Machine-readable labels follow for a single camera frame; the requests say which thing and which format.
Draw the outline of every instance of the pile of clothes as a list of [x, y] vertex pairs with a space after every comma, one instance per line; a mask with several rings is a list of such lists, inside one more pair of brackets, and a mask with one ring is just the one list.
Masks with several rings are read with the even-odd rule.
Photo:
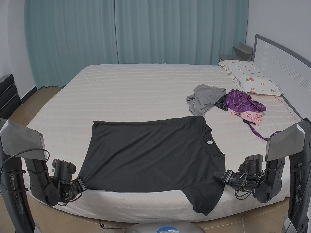
[[252, 100], [252, 97], [245, 92], [231, 90], [229, 94], [226, 94], [225, 88], [210, 87], [205, 84], [198, 85], [193, 91], [194, 94], [188, 96], [186, 100], [189, 110], [195, 116], [204, 116], [204, 113], [215, 105], [243, 118], [256, 136], [266, 140], [251, 126], [251, 123], [261, 125], [262, 112], [266, 111], [262, 103]]

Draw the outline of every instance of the tile floor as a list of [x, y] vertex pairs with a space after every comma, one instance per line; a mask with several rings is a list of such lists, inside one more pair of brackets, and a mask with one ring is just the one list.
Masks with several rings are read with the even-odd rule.
[[[38, 111], [57, 93], [58, 87], [41, 88], [11, 115], [10, 119], [27, 126]], [[198, 222], [207, 233], [269, 233], [281, 232], [289, 199], [242, 212], [225, 218]], [[28, 199], [31, 213], [39, 223], [42, 233], [123, 233], [125, 230], [103, 230], [97, 219], [71, 215]], [[106, 227], [129, 227], [130, 223], [103, 221]], [[0, 232], [13, 233], [14, 227], [0, 198]]]

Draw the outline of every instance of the white pillow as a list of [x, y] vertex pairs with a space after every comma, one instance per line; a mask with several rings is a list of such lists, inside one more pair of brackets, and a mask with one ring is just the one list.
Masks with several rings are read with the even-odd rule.
[[230, 75], [240, 91], [274, 96], [283, 93], [252, 61], [224, 60], [218, 64]]

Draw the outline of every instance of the black furniture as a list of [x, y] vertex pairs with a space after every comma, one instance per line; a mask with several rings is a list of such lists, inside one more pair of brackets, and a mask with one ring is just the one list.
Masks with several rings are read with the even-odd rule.
[[13, 75], [0, 78], [0, 118], [8, 119], [20, 104]]
[[233, 50], [235, 51], [235, 55], [227, 55], [227, 54], [221, 54], [220, 60], [241, 60], [241, 61], [248, 61], [252, 60], [253, 55], [253, 49], [250, 46], [247, 46], [243, 44], [242, 42], [239, 43], [239, 47], [233, 47]]

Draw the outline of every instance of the headboard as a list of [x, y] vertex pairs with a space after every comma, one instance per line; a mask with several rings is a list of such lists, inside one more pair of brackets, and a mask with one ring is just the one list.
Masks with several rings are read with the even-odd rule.
[[252, 61], [279, 85], [289, 106], [311, 120], [311, 62], [258, 34]]

